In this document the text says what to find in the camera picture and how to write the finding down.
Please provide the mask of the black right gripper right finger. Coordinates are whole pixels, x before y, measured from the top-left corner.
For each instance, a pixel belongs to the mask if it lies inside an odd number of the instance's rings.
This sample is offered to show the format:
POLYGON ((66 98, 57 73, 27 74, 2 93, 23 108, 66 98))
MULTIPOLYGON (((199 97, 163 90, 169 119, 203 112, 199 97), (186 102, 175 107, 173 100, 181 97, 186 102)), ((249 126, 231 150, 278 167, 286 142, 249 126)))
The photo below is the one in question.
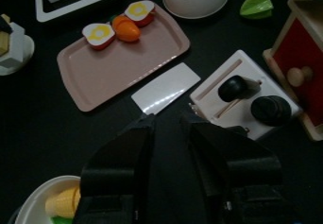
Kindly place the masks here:
POLYGON ((181 118, 210 224, 296 224, 284 195, 282 165, 241 126, 223 128, 193 113, 181 118))

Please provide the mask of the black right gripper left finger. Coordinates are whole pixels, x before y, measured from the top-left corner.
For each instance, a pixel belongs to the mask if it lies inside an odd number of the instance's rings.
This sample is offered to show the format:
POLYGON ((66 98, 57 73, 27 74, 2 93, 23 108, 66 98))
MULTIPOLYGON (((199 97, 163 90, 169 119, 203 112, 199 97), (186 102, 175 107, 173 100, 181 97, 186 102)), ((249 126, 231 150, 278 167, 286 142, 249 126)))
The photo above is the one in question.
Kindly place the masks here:
POLYGON ((85 165, 74 224, 146 224, 154 120, 134 121, 85 165))

